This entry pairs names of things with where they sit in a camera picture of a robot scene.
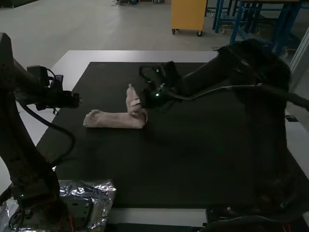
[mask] towel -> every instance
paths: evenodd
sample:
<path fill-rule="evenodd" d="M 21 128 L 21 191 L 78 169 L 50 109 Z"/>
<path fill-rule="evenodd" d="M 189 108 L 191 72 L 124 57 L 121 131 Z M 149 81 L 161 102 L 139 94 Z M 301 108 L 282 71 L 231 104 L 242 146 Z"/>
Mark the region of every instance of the towel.
<path fill-rule="evenodd" d="M 141 108 L 140 99 L 131 84 L 126 91 L 126 108 L 127 113 L 107 113 L 92 110 L 86 115 L 84 126 L 142 129 L 147 123 L 147 112 Z"/>

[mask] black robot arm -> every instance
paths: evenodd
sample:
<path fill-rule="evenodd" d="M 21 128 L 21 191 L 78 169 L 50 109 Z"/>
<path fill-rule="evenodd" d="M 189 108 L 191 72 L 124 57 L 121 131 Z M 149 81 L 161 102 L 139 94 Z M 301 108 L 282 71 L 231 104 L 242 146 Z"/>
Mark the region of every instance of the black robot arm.
<path fill-rule="evenodd" d="M 74 108 L 78 94 L 63 91 L 61 75 L 48 77 L 47 69 L 29 67 L 28 72 L 13 58 L 11 39 L 0 33 L 0 144 L 12 184 L 0 195 L 0 205 L 11 195 L 23 210 L 48 205 L 59 199 L 58 178 L 52 165 L 38 152 L 17 110 L 26 108 Z"/>
<path fill-rule="evenodd" d="M 146 68 L 153 70 L 156 77 L 149 78 L 144 72 Z M 140 75 L 147 83 L 140 94 L 145 108 L 233 91 L 245 105 L 249 144 L 244 145 L 248 147 L 248 154 L 253 155 L 257 201 L 264 196 L 271 199 L 266 205 L 272 204 L 272 207 L 264 210 L 268 213 L 287 206 L 287 199 L 294 193 L 289 187 L 291 180 L 288 181 L 286 163 L 286 102 L 309 108 L 309 101 L 288 93 L 290 70 L 283 61 L 258 41 L 249 40 L 222 47 L 216 58 L 186 76 L 178 74 L 173 62 L 141 67 Z M 230 84 L 210 89 L 223 80 L 229 80 Z"/>

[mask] cable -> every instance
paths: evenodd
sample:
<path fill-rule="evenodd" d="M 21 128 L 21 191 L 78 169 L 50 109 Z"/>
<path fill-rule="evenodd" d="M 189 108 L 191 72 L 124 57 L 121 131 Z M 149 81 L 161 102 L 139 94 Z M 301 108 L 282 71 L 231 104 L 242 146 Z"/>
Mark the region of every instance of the cable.
<path fill-rule="evenodd" d="M 181 95 L 172 93 L 172 92 L 170 92 L 166 89 L 163 89 L 163 91 L 173 98 L 177 98 L 177 99 L 184 100 L 184 101 L 192 101 L 192 100 L 195 100 L 195 99 L 200 98 L 202 96 L 210 95 L 210 94 L 217 93 L 217 92 L 231 91 L 231 90 L 242 90 L 242 89 L 255 89 L 258 86 L 259 85 L 223 86 L 223 87 L 215 88 L 215 89 L 212 89 L 212 90 L 200 92 L 200 93 L 194 94 L 190 97 L 181 96 Z"/>
<path fill-rule="evenodd" d="M 56 75 L 54 74 L 54 72 L 53 71 L 51 71 L 50 69 L 48 69 L 48 68 L 46 68 L 47 69 L 47 71 L 49 71 L 53 76 L 54 76 L 54 78 L 56 77 Z"/>
<path fill-rule="evenodd" d="M 72 229 L 72 232 L 75 231 L 74 229 L 74 223 L 73 223 L 73 218 L 71 217 L 71 214 L 69 213 L 69 219 L 70 219 L 70 223 L 71 223 L 71 229 Z"/>
<path fill-rule="evenodd" d="M 61 220 L 60 220 L 60 222 L 59 222 L 59 224 L 58 224 L 58 227 L 57 227 L 56 232 L 58 232 L 58 231 L 59 231 L 59 229 L 60 229 L 60 225 L 61 225 L 61 223 L 62 223 L 62 220 L 63 220 L 63 216 L 61 217 Z"/>
<path fill-rule="evenodd" d="M 12 224 L 11 224 L 11 220 L 12 220 L 12 218 L 14 218 L 16 215 L 18 215 L 18 214 L 21 214 L 21 220 L 19 221 L 19 223 L 17 224 L 17 227 L 15 228 L 15 229 L 19 229 L 20 227 L 21 227 L 21 225 L 23 224 L 23 222 L 24 222 L 24 220 L 25 220 L 25 211 L 23 210 L 23 211 L 21 211 L 21 212 L 15 212 L 12 216 L 11 216 L 11 218 L 10 218 L 10 220 L 9 220 L 9 228 L 13 228 L 13 226 L 12 226 Z"/>
<path fill-rule="evenodd" d="M 152 83 L 153 80 L 152 80 L 151 78 L 149 78 L 149 77 L 146 77 L 146 76 L 144 75 L 144 73 L 143 73 L 143 70 L 144 70 L 144 69 L 147 69 L 147 68 L 148 68 L 148 69 L 155 70 L 155 68 L 154 68 L 153 66 L 142 65 L 142 66 L 139 67 L 139 74 L 140 74 L 140 76 L 141 76 L 146 82 Z"/>
<path fill-rule="evenodd" d="M 42 118 L 41 116 L 37 115 L 35 112 L 33 112 L 32 110 L 30 110 L 26 105 L 21 104 L 21 107 L 28 113 L 30 114 L 32 117 L 34 117 L 36 120 L 40 121 L 41 123 L 43 123 L 44 125 L 51 127 L 61 133 L 66 134 L 70 140 L 71 140 L 71 144 L 68 148 L 68 150 L 66 152 L 64 152 L 63 154 L 59 155 L 54 161 L 51 162 L 52 167 L 55 167 L 57 165 L 59 165 L 62 162 L 62 159 L 65 158 L 73 149 L 75 146 L 75 137 L 74 135 L 69 132 L 68 130 L 59 127 L 53 123 L 50 123 L 49 121 L 45 120 L 44 118 Z"/>
<path fill-rule="evenodd" d="M 231 91 L 231 90 L 261 90 L 261 91 L 270 93 L 270 94 L 272 94 L 272 95 L 274 95 L 278 98 L 281 98 L 285 101 L 291 102 L 294 105 L 309 109 L 309 101 L 307 99 L 304 99 L 304 98 L 302 98 L 302 97 L 300 97 L 296 94 L 293 94 L 293 93 L 285 92 L 282 89 L 275 88 L 275 87 L 272 87 L 272 86 L 269 86 L 269 85 L 264 85 L 264 84 L 241 85 L 241 86 L 223 86 L 223 87 L 215 88 L 215 89 L 212 89 L 212 90 L 200 92 L 200 93 L 194 94 L 190 97 L 181 96 L 181 95 L 175 94 L 173 92 L 170 92 L 167 89 L 163 89 L 163 91 L 167 95 L 169 95 L 173 98 L 176 98 L 176 99 L 184 100 L 184 101 L 192 101 L 192 100 L 195 100 L 195 99 L 200 98 L 200 97 L 205 96 L 205 95 L 213 94 L 213 93 L 216 93 L 216 92 L 222 92 L 222 91 Z"/>
<path fill-rule="evenodd" d="M 1 195 L 0 195 L 0 206 L 3 205 L 4 202 L 6 202 L 8 199 L 10 199 L 12 196 L 11 188 L 8 187 Z"/>
<path fill-rule="evenodd" d="M 286 217 L 280 217 L 280 219 L 266 218 L 260 215 L 242 216 L 242 217 L 232 218 L 229 220 L 215 221 L 209 224 L 208 226 L 203 227 L 199 232 L 209 232 L 209 231 L 212 231 L 213 229 L 217 229 L 219 227 L 223 227 L 227 225 L 241 225 L 241 224 L 250 224 L 250 223 L 260 223 L 260 222 L 265 222 L 265 221 L 283 224 L 283 223 L 295 220 L 296 218 L 301 217 L 301 215 L 302 215 L 301 213 L 300 213 L 300 216 L 297 216 L 297 217 L 295 216 L 287 217 L 287 215 L 285 215 Z"/>

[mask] black table surface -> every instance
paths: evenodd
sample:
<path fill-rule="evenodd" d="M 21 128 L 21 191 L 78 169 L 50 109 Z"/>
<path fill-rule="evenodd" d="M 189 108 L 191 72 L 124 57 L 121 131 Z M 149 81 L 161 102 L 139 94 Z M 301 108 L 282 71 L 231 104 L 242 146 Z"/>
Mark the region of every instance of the black table surface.
<path fill-rule="evenodd" d="M 140 89 L 142 63 L 91 62 L 73 92 L 83 103 L 61 109 L 53 123 L 74 133 L 76 146 L 56 173 L 59 179 L 111 179 L 114 207 L 204 208 L 253 200 L 252 157 L 247 147 L 244 106 L 233 93 L 178 102 L 167 111 L 148 110 L 142 130 L 85 128 L 93 109 L 126 111 L 129 83 Z M 178 63 L 180 74 L 198 63 Z M 49 128 L 38 149 L 52 160 L 69 146 Z"/>

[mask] cloth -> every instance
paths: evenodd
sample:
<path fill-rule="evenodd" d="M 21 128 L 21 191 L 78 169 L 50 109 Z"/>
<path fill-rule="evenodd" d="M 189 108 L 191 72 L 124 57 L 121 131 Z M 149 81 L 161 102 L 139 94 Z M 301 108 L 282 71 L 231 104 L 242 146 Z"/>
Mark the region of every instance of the cloth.
<path fill-rule="evenodd" d="M 127 113 L 107 113 L 92 110 L 86 115 L 83 125 L 93 128 L 142 129 L 147 123 L 147 112 L 141 108 L 140 98 L 131 84 L 126 91 L 126 108 Z"/>

